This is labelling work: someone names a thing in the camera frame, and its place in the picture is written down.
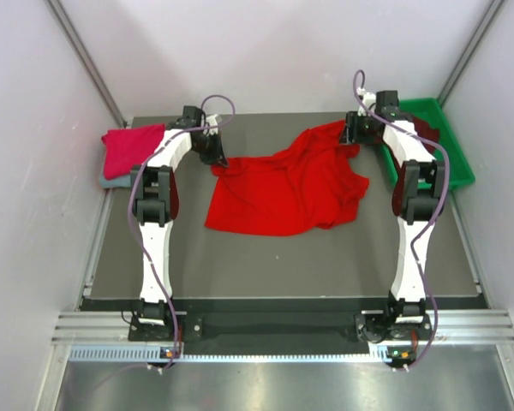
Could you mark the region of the bright red t-shirt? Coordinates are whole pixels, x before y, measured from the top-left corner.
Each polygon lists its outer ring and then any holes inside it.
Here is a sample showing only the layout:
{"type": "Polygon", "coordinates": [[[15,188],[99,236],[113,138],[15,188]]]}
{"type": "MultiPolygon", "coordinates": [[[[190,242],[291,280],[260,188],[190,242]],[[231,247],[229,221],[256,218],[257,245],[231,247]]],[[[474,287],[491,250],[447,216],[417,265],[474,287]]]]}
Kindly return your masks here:
{"type": "Polygon", "coordinates": [[[242,235],[291,236],[354,221],[369,180],[350,160],[358,145],[339,139],[344,122],[302,131],[270,156],[230,158],[217,178],[206,215],[208,229],[242,235]]]}

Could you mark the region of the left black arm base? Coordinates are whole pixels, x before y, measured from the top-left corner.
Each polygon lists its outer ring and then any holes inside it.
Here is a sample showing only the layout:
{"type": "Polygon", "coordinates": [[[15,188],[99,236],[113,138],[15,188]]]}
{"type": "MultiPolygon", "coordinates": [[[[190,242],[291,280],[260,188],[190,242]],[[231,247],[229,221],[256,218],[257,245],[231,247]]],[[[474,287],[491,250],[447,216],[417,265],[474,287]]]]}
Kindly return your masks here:
{"type": "MultiPolygon", "coordinates": [[[[202,338],[204,330],[203,315],[183,314],[177,315],[178,323],[178,340],[181,343],[189,343],[199,341],[202,338]]],[[[172,321],[166,325],[143,324],[139,319],[131,321],[128,331],[128,340],[130,342],[168,342],[172,343],[174,337],[174,328],[172,321]]]]}

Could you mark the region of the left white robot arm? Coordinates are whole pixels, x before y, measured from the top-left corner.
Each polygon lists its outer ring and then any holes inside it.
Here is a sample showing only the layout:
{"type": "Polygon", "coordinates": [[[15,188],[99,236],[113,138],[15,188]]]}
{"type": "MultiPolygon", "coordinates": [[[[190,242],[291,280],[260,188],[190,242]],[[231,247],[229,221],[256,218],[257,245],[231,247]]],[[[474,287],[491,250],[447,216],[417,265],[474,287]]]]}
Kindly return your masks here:
{"type": "Polygon", "coordinates": [[[140,302],[133,309],[132,326],[158,340],[172,339],[178,329],[169,274],[170,235],[179,211],[175,171],[189,152],[198,153],[203,164],[228,165],[221,122],[217,114],[185,106],[181,117],[165,128],[154,153],[130,171],[128,223],[143,259],[140,302]]]}

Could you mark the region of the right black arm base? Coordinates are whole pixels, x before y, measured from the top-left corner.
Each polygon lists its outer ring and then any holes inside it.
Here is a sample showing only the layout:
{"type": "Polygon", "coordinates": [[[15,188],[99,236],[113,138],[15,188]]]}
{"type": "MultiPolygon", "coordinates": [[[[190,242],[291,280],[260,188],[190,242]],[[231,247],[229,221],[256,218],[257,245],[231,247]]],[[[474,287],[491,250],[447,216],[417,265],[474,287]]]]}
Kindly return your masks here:
{"type": "Polygon", "coordinates": [[[386,341],[408,343],[411,337],[427,340],[433,326],[426,314],[420,323],[396,323],[380,310],[362,311],[354,317],[358,339],[365,343],[379,344],[386,341]]]}

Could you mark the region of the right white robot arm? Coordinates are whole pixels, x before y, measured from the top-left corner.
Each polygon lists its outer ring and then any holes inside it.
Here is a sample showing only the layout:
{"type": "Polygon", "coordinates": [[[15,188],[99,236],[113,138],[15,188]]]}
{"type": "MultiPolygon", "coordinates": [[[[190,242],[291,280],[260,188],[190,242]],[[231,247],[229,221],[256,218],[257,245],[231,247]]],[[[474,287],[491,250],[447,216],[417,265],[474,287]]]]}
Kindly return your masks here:
{"type": "Polygon", "coordinates": [[[391,198],[399,229],[395,278],[384,313],[358,319],[362,338],[379,343],[429,324],[424,273],[429,239],[446,200],[449,162],[430,152],[438,143],[417,133],[412,116],[399,108],[397,92],[373,93],[359,86],[354,94],[359,107],[347,113],[340,142],[384,145],[398,166],[391,198]]]}

